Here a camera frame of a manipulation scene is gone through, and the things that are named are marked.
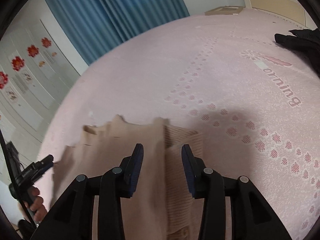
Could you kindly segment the person's left hand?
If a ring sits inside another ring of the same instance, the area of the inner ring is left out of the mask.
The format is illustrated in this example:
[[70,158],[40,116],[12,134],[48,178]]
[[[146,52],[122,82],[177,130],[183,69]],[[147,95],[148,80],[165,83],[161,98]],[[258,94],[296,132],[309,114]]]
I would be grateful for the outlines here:
[[35,222],[42,222],[48,212],[43,204],[43,198],[40,196],[40,191],[38,188],[32,186],[29,193],[33,196],[34,201],[31,206],[29,206],[27,202],[24,202],[24,205],[33,213],[33,220]]

